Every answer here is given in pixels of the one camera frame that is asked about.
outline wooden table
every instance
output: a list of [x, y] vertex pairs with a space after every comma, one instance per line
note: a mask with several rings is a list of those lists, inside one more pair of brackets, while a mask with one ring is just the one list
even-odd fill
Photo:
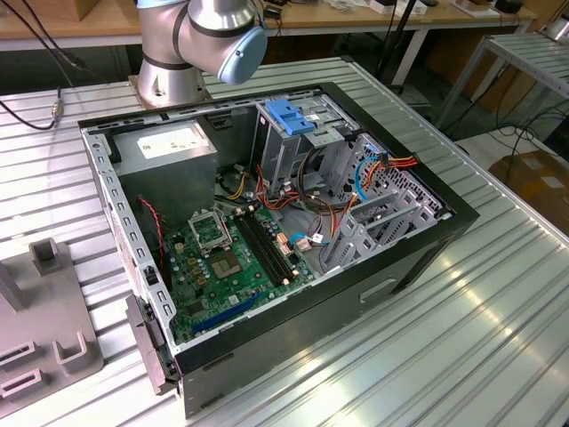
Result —
[[[414, 31], [413, 39], [393, 81], [394, 85], [404, 82], [431, 29], [513, 26], [517, 27], [516, 32], [525, 32], [537, 18], [533, 12], [523, 8], [518, 15], [477, 19], [459, 11], [449, 1], [440, 0], [439, 6], [409, 19], [405, 30]], [[316, 6], [288, 4], [283, 8], [280, 34], [303, 36], [381, 32], [388, 29], [390, 18], [390, 14], [379, 14], [368, 8], [340, 12], [324, 2]], [[42, 18], [42, 22], [62, 47], [140, 44], [140, 21], [133, 0], [101, 0], [81, 22], [55, 18]], [[270, 36], [276, 35], [278, 29], [275, 21], [267, 20], [267, 27]], [[0, 40], [0, 51], [41, 49], [41, 45], [13, 16], [0, 18]]]

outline sticker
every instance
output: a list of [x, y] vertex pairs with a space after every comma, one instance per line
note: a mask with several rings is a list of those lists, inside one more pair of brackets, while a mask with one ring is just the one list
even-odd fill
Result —
[[318, 233], [314, 233], [311, 237], [311, 239], [314, 243], [322, 243], [323, 238], [324, 238], [324, 236], [322, 236], [321, 234], [318, 234]]
[[565, 185], [563, 185], [563, 183], [560, 180], [558, 180], [555, 176], [542, 176], [541, 178], [552, 189], [562, 189], [565, 187]]
[[196, 134], [188, 128], [144, 136], [138, 140], [138, 144], [145, 158], [160, 157], [187, 149], [207, 147], [207, 141], [196, 137]]
[[527, 157], [523, 158], [522, 160], [524, 160], [524, 163], [528, 165], [531, 169], [542, 169], [543, 167], [543, 165], [540, 163], [540, 161], [537, 158]]

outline metal workbench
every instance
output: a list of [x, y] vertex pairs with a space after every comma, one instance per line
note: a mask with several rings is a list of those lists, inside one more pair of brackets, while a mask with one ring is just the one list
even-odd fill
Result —
[[[562, 425], [569, 415], [565, 236], [355, 63], [267, 66], [239, 87], [207, 77], [216, 98], [320, 81], [337, 83], [481, 216], [411, 288], [191, 421]], [[53, 97], [3, 101], [47, 121]], [[67, 242], [107, 363], [2, 425], [183, 425], [181, 401], [153, 394], [126, 322], [129, 285], [75, 124], [140, 104], [127, 83], [69, 90], [64, 98], [66, 116], [54, 132], [36, 133], [0, 114], [0, 259], [46, 236]]]
[[482, 38], [472, 53], [453, 89], [447, 95], [437, 119], [439, 129], [445, 123], [449, 113], [453, 110], [454, 103], [461, 96], [464, 86], [469, 82], [487, 52], [495, 53], [498, 60], [477, 89], [473, 100], [484, 93], [505, 64], [513, 65], [544, 86], [536, 102], [533, 103], [533, 108], [526, 112], [527, 117], [539, 107], [548, 93], [548, 88], [569, 98], [569, 45], [554, 42], [537, 33], [486, 36]]

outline ram slot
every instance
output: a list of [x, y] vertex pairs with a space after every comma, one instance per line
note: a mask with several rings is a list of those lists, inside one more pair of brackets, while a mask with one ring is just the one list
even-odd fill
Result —
[[288, 280], [293, 280], [294, 275], [291, 268], [285, 262], [285, 258], [281, 255], [281, 253], [275, 248], [273, 245], [273, 241], [267, 237], [265, 234], [265, 230], [261, 227], [259, 222], [255, 219], [254, 216], [245, 216], [245, 221], [249, 224], [249, 227], [253, 231], [255, 236], [260, 236], [260, 242], [265, 247], [265, 250], [268, 252], [270, 258], [276, 263], [276, 266], [280, 270], [280, 273], [284, 276], [284, 278]]
[[294, 278], [291, 269], [267, 238], [265, 230], [252, 216], [236, 218], [235, 224], [274, 286], [281, 286], [285, 279], [290, 281]]

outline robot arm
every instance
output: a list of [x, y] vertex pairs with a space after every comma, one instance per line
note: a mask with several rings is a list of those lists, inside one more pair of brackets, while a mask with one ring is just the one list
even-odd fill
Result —
[[144, 60], [140, 96], [155, 107], [204, 98], [201, 70], [240, 85], [267, 49], [249, 0], [139, 0]]

